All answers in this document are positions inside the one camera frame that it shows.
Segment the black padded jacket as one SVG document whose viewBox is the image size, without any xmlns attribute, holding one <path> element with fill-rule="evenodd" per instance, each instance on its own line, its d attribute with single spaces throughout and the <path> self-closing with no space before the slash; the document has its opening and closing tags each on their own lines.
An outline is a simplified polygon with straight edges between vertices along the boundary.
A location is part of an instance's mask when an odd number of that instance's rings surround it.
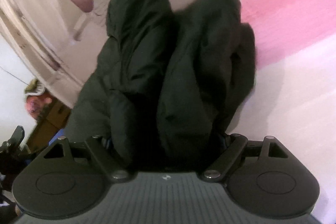
<svg viewBox="0 0 336 224">
<path fill-rule="evenodd" d="M 239 0 L 110 0 L 108 40 L 65 128 L 98 135 L 135 169 L 207 168 L 255 82 L 255 37 Z"/>
</svg>

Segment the brown wooden cabinet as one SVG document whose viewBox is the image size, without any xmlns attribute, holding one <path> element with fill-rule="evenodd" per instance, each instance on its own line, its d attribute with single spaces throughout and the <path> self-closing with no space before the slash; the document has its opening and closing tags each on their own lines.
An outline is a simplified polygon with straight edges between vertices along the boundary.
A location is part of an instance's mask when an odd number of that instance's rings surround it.
<svg viewBox="0 0 336 224">
<path fill-rule="evenodd" d="M 26 141 L 31 152 L 35 152 L 49 145 L 49 141 L 67 124 L 71 109 L 54 100 L 41 113 L 32 133 Z"/>
</svg>

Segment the pink checked bed sheet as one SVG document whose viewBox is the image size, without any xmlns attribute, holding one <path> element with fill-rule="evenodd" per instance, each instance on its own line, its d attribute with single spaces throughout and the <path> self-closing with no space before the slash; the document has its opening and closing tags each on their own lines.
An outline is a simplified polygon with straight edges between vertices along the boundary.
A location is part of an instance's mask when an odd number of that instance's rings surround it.
<svg viewBox="0 0 336 224">
<path fill-rule="evenodd" d="M 240 0 L 255 87 L 228 132 L 281 141 L 317 178 L 313 214 L 335 223 L 335 0 Z"/>
</svg>

